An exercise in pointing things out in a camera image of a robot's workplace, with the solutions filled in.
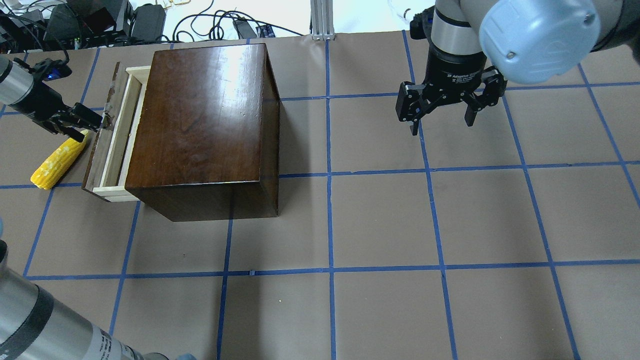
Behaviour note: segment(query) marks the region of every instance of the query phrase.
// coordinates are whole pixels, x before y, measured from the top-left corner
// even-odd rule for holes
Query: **blue tape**
[[[640,259],[556,261],[555,266],[638,265]]]
[[[397,92],[381,92],[376,94],[347,94],[347,95],[329,95],[330,99],[351,99],[354,97],[385,97],[398,96]]]
[[[283,97],[280,101],[305,101],[305,100],[323,100],[326,95],[322,96],[301,96],[301,97]]]
[[[413,62],[411,61],[411,52],[409,51],[409,42],[406,39],[406,30],[402,30],[402,39],[404,41],[404,51],[406,52],[406,61],[409,64],[409,75],[411,76],[411,82],[415,83],[415,74],[413,73]]]
[[[34,184],[20,184],[20,185],[0,185],[0,189],[35,189],[38,188]]]
[[[331,67],[330,67],[330,55],[329,55],[329,43],[330,40],[324,41],[324,71],[326,82],[326,212],[327,212],[327,233],[328,233],[328,259],[329,259],[329,314],[330,314],[330,329],[331,329],[331,359],[336,360],[337,350],[335,344],[335,280],[333,276],[333,207],[331,202],[331,190],[332,190],[332,168],[331,168],[331,106],[330,106],[330,94],[331,94]]]
[[[222,277],[222,290],[220,293],[220,311],[218,312],[218,339],[216,341],[216,359],[220,360],[222,353],[222,334],[225,327],[225,309],[227,307],[227,284],[229,273],[229,258],[231,257],[231,237],[233,235],[234,219],[231,217],[227,225],[227,246],[225,247],[225,267]]]
[[[119,279],[120,274],[88,274],[88,275],[29,275],[25,279],[29,281],[38,280],[103,280]]]
[[[406,168],[399,170],[362,170],[362,171],[338,171],[332,172],[332,176],[352,176],[352,175],[385,175],[385,174],[414,174],[425,172],[423,168]]]
[[[596,99],[595,94],[593,93],[593,89],[591,89],[591,84],[589,84],[589,80],[587,79],[587,75],[584,73],[584,69],[582,68],[582,65],[578,64],[578,69],[580,69],[580,74],[582,75],[582,79],[584,80],[585,85],[587,86],[587,91],[589,92],[589,96],[591,97],[591,101],[593,102],[593,106],[596,108],[596,111],[598,112],[598,116],[600,117],[600,121],[602,122],[602,126],[605,129],[605,132],[607,133],[607,136],[609,137],[609,141],[611,142],[611,146],[613,147],[613,151],[616,153],[616,156],[618,157],[618,161],[620,162],[620,166],[622,166],[622,170],[625,173],[625,176],[627,177],[627,182],[629,183],[629,186],[631,187],[631,192],[634,195],[634,198],[636,199],[636,204],[638,206],[638,208],[640,208],[640,195],[638,194],[638,190],[636,189],[636,186],[634,185],[634,180],[631,178],[631,173],[629,173],[629,169],[627,168],[627,164],[625,163],[625,160],[622,158],[622,153],[620,152],[620,149],[618,148],[618,144],[616,144],[615,139],[613,138],[613,134],[611,133],[611,130],[609,129],[609,125],[607,125],[607,120],[604,117],[604,114],[602,113],[602,110],[600,109],[600,105],[598,105],[598,100]]]
[[[442,167],[432,168],[430,172],[452,172],[452,171],[482,171],[482,170],[509,170],[513,168],[522,168],[521,165],[496,165],[485,167]]]
[[[407,62],[411,65],[412,81],[415,82],[413,76],[413,63],[411,61],[411,52],[409,52],[409,44],[406,40],[406,32],[403,31],[404,50],[406,52]],[[449,343],[451,345],[451,357],[453,360],[458,360],[458,349],[456,348],[456,335],[453,331],[453,317],[451,315],[451,303],[449,302],[449,287],[447,285],[447,268],[444,261],[444,254],[442,252],[442,241],[440,239],[440,226],[438,225],[438,213],[436,211],[436,203],[433,196],[433,184],[431,182],[431,168],[429,167],[429,159],[427,157],[427,150],[424,143],[424,133],[422,131],[422,123],[419,126],[420,135],[420,149],[422,151],[422,160],[424,162],[424,168],[426,169],[427,188],[429,192],[429,205],[431,206],[431,218],[433,219],[433,230],[436,238],[436,248],[438,249],[438,267],[440,270],[441,282],[442,282],[442,295],[444,298],[445,313],[447,316],[447,328],[449,330]]]
[[[604,87],[610,87],[610,86],[636,86],[636,85],[640,85],[640,81],[631,81],[628,83],[602,83],[602,84],[589,83],[588,86],[591,88],[604,88]]]
[[[584,88],[584,84],[574,85],[540,85],[540,86],[508,86],[507,90],[548,90],[548,89],[573,89]]]
[[[511,268],[543,268],[550,266],[548,262],[537,263],[497,263],[497,264],[452,264],[447,265],[447,270],[470,269],[511,269]]]
[[[440,270],[440,265],[399,265],[399,266],[348,266],[334,268],[333,272],[389,272]]]
[[[40,241],[40,234],[42,234],[42,227],[44,226],[44,222],[47,218],[47,213],[49,212],[49,206],[51,205],[51,199],[53,199],[53,193],[55,189],[49,190],[49,197],[47,198],[47,203],[44,206],[44,210],[42,211],[42,218],[40,218],[40,224],[38,225],[38,231],[36,232],[36,236],[33,239],[33,244],[31,246],[31,251],[29,251],[29,257],[27,258],[27,264],[24,266],[24,271],[22,276],[26,277],[29,274],[29,268],[31,267],[31,262],[33,261],[33,256],[36,253],[36,247],[38,247],[38,241]]]
[[[297,177],[324,177],[327,176],[326,172],[312,172],[307,174],[280,174],[280,179],[294,179]]]
[[[126,274],[126,279],[173,279],[177,277],[221,277],[225,272],[208,271],[208,272],[157,272],[147,274]]]
[[[564,319],[564,326],[566,327],[566,332],[569,337],[569,343],[571,344],[573,358],[575,360],[579,360],[580,354],[578,353],[578,347],[576,345],[575,338],[573,337],[573,329],[571,327],[571,322],[569,321],[569,315],[566,311],[566,306],[564,304],[564,296],[562,294],[562,289],[560,288],[560,282],[558,281],[556,268],[554,266],[554,260],[551,255],[551,249],[549,248],[549,242],[547,241],[547,233],[545,231],[545,226],[542,223],[542,216],[540,215],[538,201],[536,200],[536,194],[533,191],[533,185],[531,184],[531,177],[529,176],[527,163],[525,161],[524,154],[522,153],[522,147],[520,146],[518,133],[516,132],[515,123],[513,122],[513,116],[511,114],[511,110],[509,109],[509,102],[507,101],[506,97],[502,98],[502,102],[504,103],[504,108],[507,113],[507,118],[509,119],[509,126],[511,127],[511,132],[513,134],[513,140],[515,141],[516,148],[518,149],[518,156],[520,157],[520,162],[522,163],[522,171],[524,172],[525,180],[527,181],[529,195],[531,196],[531,203],[533,205],[533,210],[536,214],[536,220],[538,221],[538,228],[540,230],[540,235],[542,237],[542,244],[545,247],[545,252],[547,254],[547,261],[550,264],[549,268],[551,270],[551,276],[553,278],[554,286],[556,288],[556,295],[558,297],[558,302],[560,303],[560,310],[562,312],[562,316]]]
[[[93,77],[93,71],[95,71],[95,65],[98,63],[98,57],[100,56],[100,48],[96,48],[95,56],[93,57],[93,64],[91,65],[91,70],[89,71],[89,78],[86,80],[86,84],[84,85],[84,90],[82,92],[82,97],[80,98],[80,103],[84,103],[84,98],[86,97],[87,91],[89,91],[89,84],[91,83],[91,78]]]
[[[294,274],[321,274],[331,272],[329,268],[304,268],[304,269],[285,269],[285,270],[257,270],[254,276],[271,276],[271,275],[294,275]]]
[[[113,335],[116,327],[116,319],[118,318],[118,309],[120,307],[120,297],[122,296],[122,287],[127,278],[127,266],[129,265],[129,255],[131,254],[131,246],[133,238],[136,234],[136,225],[138,224],[138,213],[140,212],[140,201],[136,202],[136,209],[133,211],[133,219],[131,220],[131,230],[129,231],[129,241],[124,253],[124,261],[122,262],[122,270],[120,271],[120,281],[118,282],[118,291],[116,292],[116,300],[113,304],[113,312],[111,314],[111,323],[109,325],[109,334]]]
[[[601,259],[555,261],[554,266],[602,266],[602,265],[640,265],[640,259]],[[543,268],[551,264],[547,261],[533,263],[485,263],[485,264],[448,264],[447,270],[473,269],[510,269],[510,268]],[[403,272],[403,271],[440,271],[440,265],[399,265],[399,266],[343,266],[334,268],[295,268],[283,270],[236,270],[211,272],[165,272],[148,274],[126,274],[126,279],[174,279],[190,277],[224,277],[224,276],[278,276],[294,274],[330,274],[355,272]],[[29,275],[26,279],[37,280],[99,280],[119,279],[120,274],[88,274],[88,275]]]

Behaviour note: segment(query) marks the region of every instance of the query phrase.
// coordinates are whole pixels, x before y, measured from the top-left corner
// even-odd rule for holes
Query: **wooden box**
[[[85,190],[172,221],[277,216],[280,100],[264,44],[158,51],[150,69],[116,72]]]

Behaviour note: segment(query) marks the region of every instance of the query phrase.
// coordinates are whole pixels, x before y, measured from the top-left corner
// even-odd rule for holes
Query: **corn cob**
[[[74,163],[84,149],[89,136],[88,130],[82,131],[84,140],[79,143],[71,138],[63,142],[51,156],[40,165],[31,176],[31,182],[41,189],[51,189]]]

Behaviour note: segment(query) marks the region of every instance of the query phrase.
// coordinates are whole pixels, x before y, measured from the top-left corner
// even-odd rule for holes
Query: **metal frame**
[[[333,0],[311,0],[311,37],[333,40]]]

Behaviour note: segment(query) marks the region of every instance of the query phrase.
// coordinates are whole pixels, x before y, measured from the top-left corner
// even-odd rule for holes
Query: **wood grain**
[[[156,52],[125,188],[174,221],[277,216],[279,108],[264,44]]]

